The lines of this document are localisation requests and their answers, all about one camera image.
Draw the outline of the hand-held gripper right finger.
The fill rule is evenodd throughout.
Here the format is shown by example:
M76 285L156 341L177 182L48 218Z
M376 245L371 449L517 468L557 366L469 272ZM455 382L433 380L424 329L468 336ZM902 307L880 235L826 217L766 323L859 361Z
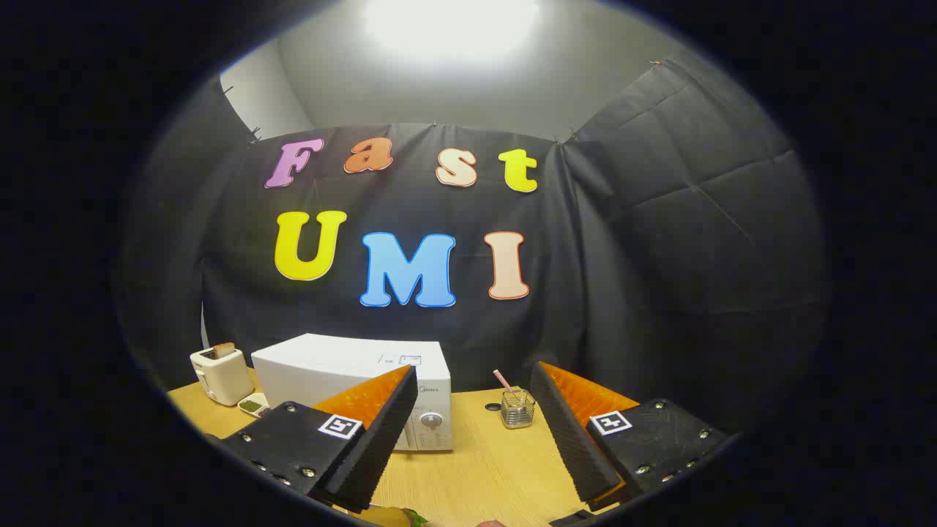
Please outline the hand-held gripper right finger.
M532 368L529 390L592 512L670 486L729 439L668 398L637 403L546 362Z

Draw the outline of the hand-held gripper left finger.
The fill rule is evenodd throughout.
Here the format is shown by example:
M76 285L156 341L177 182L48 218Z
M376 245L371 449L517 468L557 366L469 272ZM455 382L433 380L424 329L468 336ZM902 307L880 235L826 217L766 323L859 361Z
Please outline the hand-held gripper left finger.
M405 365L315 405L288 400L220 439L261 476L351 512L370 506L417 400Z

